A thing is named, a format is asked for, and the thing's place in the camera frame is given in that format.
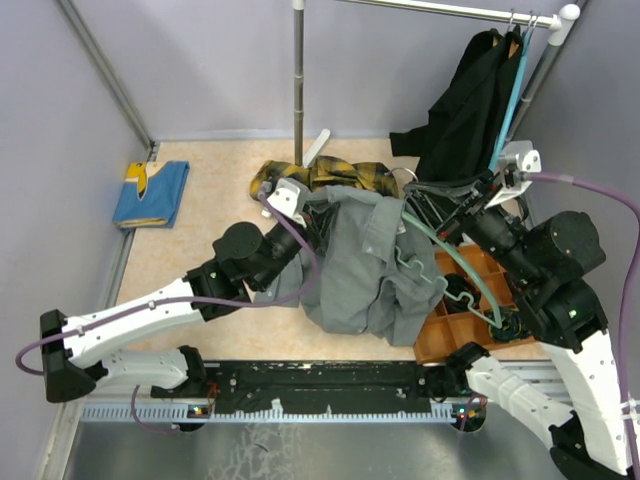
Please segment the yellow black plaid shirt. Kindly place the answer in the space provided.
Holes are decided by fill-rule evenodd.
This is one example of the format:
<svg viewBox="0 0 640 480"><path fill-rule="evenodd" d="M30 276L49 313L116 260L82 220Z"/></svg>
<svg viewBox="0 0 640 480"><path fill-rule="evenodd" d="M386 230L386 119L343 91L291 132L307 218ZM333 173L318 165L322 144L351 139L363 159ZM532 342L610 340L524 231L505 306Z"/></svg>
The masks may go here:
<svg viewBox="0 0 640 480"><path fill-rule="evenodd" d="M284 161L266 161L249 185L249 195L258 199L263 183L275 185L281 178L293 179L312 192L326 186L346 186L377 192L382 196L399 197L398 183L391 170L380 162L349 163L334 156L321 155L307 166Z"/></svg>

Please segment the grey button-up shirt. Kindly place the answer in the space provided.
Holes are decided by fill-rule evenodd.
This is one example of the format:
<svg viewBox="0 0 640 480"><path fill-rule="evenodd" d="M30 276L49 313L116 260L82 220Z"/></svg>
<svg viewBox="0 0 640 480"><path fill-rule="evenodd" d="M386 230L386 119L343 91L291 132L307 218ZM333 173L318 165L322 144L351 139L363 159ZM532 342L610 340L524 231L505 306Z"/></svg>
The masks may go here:
<svg viewBox="0 0 640 480"><path fill-rule="evenodd" d="M408 206L401 199L352 187L328 186L309 195L305 205L333 207L327 248L315 248L320 276L312 289L288 302L300 307L320 328L333 334L372 334L394 347L413 345L427 318L441 301L441 274L431 241L403 220Z"/></svg>

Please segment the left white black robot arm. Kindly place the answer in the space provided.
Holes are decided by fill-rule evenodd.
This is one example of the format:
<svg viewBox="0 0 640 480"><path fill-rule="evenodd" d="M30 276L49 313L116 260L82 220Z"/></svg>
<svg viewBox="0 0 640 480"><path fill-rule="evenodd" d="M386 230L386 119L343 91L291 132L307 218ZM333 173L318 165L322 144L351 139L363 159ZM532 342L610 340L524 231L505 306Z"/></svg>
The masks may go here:
<svg viewBox="0 0 640 480"><path fill-rule="evenodd" d="M66 403L119 384L149 385L162 396L201 394L208 373L196 348L151 354L128 347L164 330L205 324L243 308L281 305L307 293L312 279L282 297L258 297L300 252L313 252L317 232L305 207L292 213L267 209L276 216L267 233L251 222L231 225L214 241L212 259L150 294L84 315L43 313L37 346L46 400Z"/></svg>

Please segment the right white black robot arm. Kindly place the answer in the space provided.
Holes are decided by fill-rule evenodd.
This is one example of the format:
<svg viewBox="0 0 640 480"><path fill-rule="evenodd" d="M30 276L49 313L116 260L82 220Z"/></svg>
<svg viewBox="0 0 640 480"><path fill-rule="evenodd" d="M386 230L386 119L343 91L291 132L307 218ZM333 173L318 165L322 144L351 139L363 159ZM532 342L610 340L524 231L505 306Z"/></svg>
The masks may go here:
<svg viewBox="0 0 640 480"><path fill-rule="evenodd" d="M606 255L588 214L563 211L535 227L513 219L496 203L509 187L547 181L547 174L511 167L468 181L413 181L404 192L421 220L435 217L432 197L449 206L432 238L448 248L469 237L510 276L524 327L550 356L567 393L561 403L502 367L470 342L448 358L448 387L498 404L547 448L568 479L635 479L639 475L637 402L628 388L621 340L586 275Z"/></svg>

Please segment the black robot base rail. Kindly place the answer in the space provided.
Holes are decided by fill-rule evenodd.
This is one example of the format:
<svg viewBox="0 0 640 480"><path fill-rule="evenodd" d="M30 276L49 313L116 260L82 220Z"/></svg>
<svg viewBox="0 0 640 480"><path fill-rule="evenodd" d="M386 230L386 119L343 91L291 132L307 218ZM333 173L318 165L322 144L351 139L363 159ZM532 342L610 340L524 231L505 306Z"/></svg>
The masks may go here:
<svg viewBox="0 0 640 480"><path fill-rule="evenodd" d="M429 413L433 403L472 395L461 370L412 361L221 361L155 399L211 401L217 414L256 413L278 400L286 414Z"/></svg>

